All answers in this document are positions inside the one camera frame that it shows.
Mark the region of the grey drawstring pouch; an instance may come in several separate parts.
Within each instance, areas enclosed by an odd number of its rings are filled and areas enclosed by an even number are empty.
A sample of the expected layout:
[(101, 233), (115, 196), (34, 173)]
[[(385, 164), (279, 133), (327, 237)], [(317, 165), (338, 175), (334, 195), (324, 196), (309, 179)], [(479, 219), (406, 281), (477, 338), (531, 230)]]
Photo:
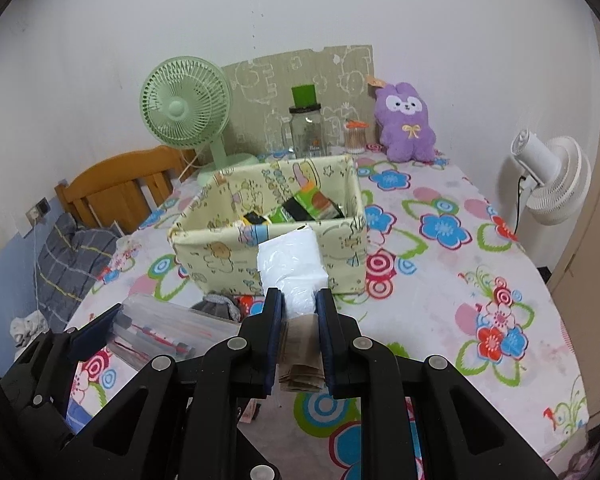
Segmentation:
[(234, 299), (223, 295), (208, 294), (203, 296), (200, 301), (193, 305), (192, 310), (234, 323), (239, 323), (242, 320), (242, 311)]

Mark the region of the white tissue pack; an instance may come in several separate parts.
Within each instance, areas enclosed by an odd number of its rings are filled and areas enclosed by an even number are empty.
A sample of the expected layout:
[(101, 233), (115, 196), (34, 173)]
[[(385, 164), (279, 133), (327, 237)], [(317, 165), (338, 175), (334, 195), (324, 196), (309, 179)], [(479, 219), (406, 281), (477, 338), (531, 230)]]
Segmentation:
[(313, 314), (315, 296), (329, 282), (316, 233), (309, 226), (263, 242), (257, 268), (263, 290), (275, 288), (283, 294), (286, 318)]

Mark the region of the yellow black cartoon packet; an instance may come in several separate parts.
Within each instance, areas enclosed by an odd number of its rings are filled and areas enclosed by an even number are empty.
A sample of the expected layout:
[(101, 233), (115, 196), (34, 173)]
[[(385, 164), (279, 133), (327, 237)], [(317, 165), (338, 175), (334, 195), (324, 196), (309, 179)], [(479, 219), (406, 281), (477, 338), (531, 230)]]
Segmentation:
[(242, 222), (248, 224), (248, 226), (263, 226), (264, 224), (270, 224), (271, 220), (262, 216), (262, 214), (257, 214), (255, 211), (249, 211), (242, 216)]

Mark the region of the green orange tissue pack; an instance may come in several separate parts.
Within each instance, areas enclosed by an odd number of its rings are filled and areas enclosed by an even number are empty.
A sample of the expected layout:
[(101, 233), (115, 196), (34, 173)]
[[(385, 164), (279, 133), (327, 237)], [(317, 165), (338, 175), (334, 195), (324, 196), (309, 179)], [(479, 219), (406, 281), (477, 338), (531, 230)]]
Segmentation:
[(271, 223), (343, 219), (341, 209), (314, 183), (309, 182), (265, 217)]

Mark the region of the white crumpled cloth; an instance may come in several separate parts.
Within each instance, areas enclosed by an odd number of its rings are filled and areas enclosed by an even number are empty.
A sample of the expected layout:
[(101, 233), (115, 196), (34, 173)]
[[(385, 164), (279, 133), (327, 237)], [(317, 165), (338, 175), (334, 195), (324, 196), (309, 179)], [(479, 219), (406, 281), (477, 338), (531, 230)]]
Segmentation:
[(46, 318), (39, 310), (28, 314), (25, 318), (14, 318), (9, 326), (10, 336), (18, 349), (26, 348), (31, 340), (46, 330), (48, 330)]

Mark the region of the brown paper napkins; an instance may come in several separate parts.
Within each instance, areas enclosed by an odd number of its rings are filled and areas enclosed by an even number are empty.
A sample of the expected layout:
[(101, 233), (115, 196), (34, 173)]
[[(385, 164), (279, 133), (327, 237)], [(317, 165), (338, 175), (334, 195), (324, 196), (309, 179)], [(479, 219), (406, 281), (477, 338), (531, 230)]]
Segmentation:
[(278, 359), (278, 382), (283, 391), (317, 392), (325, 375), (316, 314), (287, 320)]

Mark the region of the yellow cartoon fabric storage box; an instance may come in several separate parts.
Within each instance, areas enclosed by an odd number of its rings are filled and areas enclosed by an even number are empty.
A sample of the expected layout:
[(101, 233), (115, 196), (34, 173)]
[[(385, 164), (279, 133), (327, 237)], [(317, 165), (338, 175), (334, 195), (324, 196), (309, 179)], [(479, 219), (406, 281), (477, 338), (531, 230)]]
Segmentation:
[(216, 172), (174, 222), (169, 242), (203, 292), (255, 295), (260, 244), (309, 226), (336, 294), (365, 286), (366, 219), (349, 155)]

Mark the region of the floral tablecloth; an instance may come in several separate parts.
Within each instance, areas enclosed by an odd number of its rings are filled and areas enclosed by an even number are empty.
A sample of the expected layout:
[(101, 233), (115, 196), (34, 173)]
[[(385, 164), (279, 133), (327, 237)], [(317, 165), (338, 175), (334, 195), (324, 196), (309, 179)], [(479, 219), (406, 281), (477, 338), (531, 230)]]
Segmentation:
[(71, 325), (135, 294), (189, 307), (232, 292), (259, 312), (257, 247), (275, 229), (233, 220), (308, 182), (349, 215), (321, 246), (339, 311), (399, 356), (444, 356), (556, 474), (585, 471), (588, 407), (565, 325), (503, 218), (444, 157), (398, 164), (369, 151), (188, 181), (114, 253)]

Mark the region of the glass mason jar mug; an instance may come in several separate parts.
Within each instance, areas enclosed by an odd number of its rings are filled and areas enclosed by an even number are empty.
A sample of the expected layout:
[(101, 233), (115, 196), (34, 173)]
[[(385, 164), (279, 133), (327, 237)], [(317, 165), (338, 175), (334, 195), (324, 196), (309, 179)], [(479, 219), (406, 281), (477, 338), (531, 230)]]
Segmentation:
[(320, 103), (308, 106), (292, 106), (289, 120), (282, 125), (282, 135), (286, 147), (295, 158), (315, 158), (327, 155), (322, 106)]

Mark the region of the white clip fan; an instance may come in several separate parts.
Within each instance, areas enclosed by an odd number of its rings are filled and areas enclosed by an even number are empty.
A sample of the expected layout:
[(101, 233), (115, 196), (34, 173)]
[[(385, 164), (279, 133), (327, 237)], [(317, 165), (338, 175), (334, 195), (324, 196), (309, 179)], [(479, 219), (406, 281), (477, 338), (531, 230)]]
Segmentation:
[(580, 210), (591, 185), (592, 169), (572, 136), (543, 142), (524, 129), (510, 144), (510, 154), (524, 170), (518, 183), (514, 232), (525, 210), (542, 226), (557, 226)]

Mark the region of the toothpick jar orange lid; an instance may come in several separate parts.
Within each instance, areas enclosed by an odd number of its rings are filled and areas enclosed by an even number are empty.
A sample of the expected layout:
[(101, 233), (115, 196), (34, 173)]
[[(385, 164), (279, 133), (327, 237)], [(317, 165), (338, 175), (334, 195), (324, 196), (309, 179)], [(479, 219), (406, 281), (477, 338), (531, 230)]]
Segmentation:
[(366, 149), (366, 130), (370, 128), (367, 122), (348, 120), (344, 126), (344, 148), (350, 154), (361, 154)]

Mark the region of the green cup on jar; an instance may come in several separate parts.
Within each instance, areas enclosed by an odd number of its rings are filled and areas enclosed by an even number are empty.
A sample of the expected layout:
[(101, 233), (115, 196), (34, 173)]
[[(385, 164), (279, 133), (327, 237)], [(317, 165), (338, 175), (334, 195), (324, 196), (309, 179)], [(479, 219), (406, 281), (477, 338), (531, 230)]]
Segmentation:
[(307, 108), (317, 104), (314, 84), (302, 84), (291, 88), (295, 108)]

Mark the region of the purple bunny plush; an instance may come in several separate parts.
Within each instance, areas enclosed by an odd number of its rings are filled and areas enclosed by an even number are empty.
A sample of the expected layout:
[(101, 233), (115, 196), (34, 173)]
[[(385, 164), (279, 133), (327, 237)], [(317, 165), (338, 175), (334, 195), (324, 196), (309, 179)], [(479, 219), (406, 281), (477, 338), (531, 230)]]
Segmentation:
[(434, 129), (429, 125), (428, 107), (407, 82), (383, 84), (376, 89), (374, 116), (379, 125), (379, 142), (390, 162), (432, 162), (436, 158)]

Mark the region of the green cartoon cardboard panel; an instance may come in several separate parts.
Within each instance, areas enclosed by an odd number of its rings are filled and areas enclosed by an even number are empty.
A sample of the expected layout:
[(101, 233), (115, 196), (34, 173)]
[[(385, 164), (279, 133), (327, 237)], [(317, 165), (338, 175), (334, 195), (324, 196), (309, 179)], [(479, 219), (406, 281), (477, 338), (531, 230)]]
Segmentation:
[(233, 92), (230, 121), (223, 133), (228, 154), (262, 155), (282, 148), (283, 128), (294, 105), (292, 89), (302, 84), (315, 88), (328, 144), (344, 144), (350, 120), (373, 121), (374, 98), (366, 82), (374, 72), (369, 44), (277, 53), (223, 70)]

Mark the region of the wall power socket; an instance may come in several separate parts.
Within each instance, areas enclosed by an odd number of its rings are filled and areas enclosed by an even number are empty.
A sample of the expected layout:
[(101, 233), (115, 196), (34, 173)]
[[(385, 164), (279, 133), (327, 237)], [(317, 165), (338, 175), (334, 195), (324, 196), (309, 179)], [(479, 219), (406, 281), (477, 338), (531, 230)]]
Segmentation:
[(43, 197), (42, 200), (39, 200), (31, 209), (27, 211), (26, 217), (31, 226), (36, 226), (38, 222), (42, 221), (49, 212), (50, 203), (46, 197)]

